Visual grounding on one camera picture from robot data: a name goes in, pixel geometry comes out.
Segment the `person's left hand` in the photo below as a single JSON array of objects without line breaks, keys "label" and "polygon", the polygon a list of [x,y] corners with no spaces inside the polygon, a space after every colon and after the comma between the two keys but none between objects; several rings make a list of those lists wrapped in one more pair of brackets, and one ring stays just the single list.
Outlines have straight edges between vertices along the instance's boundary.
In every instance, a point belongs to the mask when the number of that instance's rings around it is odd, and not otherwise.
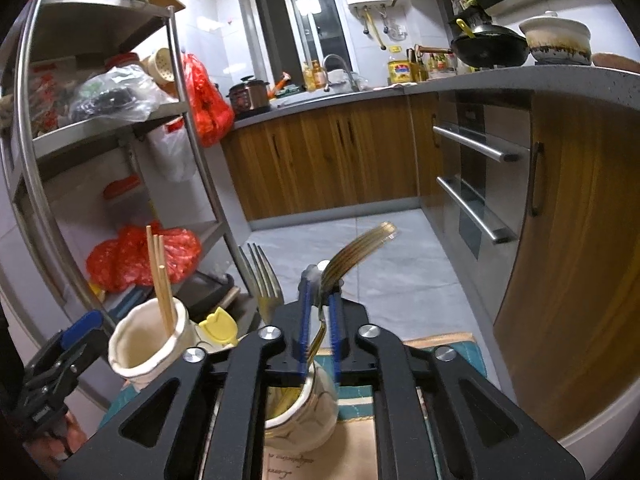
[{"label": "person's left hand", "polygon": [[72,412],[65,414],[66,442],[60,439],[43,436],[25,444],[25,450],[40,469],[50,478],[55,479],[61,468],[58,460],[68,452],[76,453],[87,441],[87,435]]}]

